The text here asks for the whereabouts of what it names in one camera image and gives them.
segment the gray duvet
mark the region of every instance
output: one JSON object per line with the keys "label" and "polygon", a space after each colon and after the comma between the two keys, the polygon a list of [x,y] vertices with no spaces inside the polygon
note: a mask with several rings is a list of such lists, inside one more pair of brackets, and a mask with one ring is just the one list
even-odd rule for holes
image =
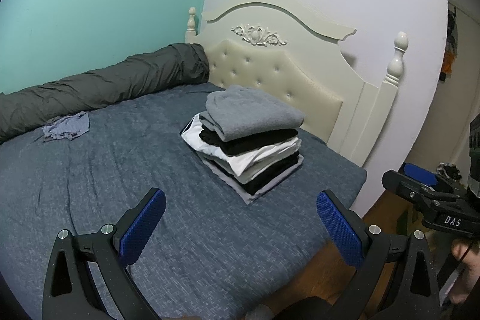
{"label": "gray duvet", "polygon": [[300,131],[303,166],[245,205],[179,136],[218,90],[175,87],[90,112],[90,131],[73,141],[43,143],[36,129],[0,146],[0,272],[32,319],[57,232],[96,232],[151,187],[165,191],[166,213],[130,272],[160,316],[239,318],[321,248],[316,195],[330,188],[348,207],[366,172]]}

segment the gray sock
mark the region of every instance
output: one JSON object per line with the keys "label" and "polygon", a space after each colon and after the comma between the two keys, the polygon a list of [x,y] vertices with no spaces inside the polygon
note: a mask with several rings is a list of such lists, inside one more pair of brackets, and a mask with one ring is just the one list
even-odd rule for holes
{"label": "gray sock", "polygon": [[273,312],[266,305],[260,304],[245,315],[245,320],[272,320]]}

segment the textured blue pad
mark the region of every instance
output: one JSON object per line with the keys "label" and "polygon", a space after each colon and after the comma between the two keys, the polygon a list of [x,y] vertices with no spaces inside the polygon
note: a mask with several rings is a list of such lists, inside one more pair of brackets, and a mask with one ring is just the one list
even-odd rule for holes
{"label": "textured blue pad", "polygon": [[317,196],[317,213],[345,263],[360,268],[363,264],[362,242],[325,192]]}
{"label": "textured blue pad", "polygon": [[414,164],[405,164],[403,167],[403,172],[406,176],[409,176],[410,178],[419,181],[424,185],[435,186],[437,184],[437,178],[435,177],[435,174]]}
{"label": "textured blue pad", "polygon": [[157,190],[121,238],[119,260],[124,267],[134,264],[140,257],[165,212],[166,203],[165,193]]}

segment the folded gray shirt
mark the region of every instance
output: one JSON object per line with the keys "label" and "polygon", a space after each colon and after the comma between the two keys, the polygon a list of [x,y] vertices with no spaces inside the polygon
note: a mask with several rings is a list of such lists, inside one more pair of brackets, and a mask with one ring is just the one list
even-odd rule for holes
{"label": "folded gray shirt", "polygon": [[208,94],[206,111],[200,121],[223,141],[303,124],[300,110],[272,95],[251,87],[232,85],[225,91]]}

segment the tufted headboard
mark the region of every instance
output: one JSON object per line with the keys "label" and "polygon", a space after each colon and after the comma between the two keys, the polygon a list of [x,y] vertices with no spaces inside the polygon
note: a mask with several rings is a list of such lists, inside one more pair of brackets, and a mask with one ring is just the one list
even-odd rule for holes
{"label": "tufted headboard", "polygon": [[363,165],[397,94],[405,33],[395,40],[394,58],[376,87],[350,67],[338,47],[355,29],[297,0],[232,0],[203,12],[198,35],[195,9],[189,14],[185,40],[205,49],[210,82],[261,88],[297,107],[306,114],[303,129]]}

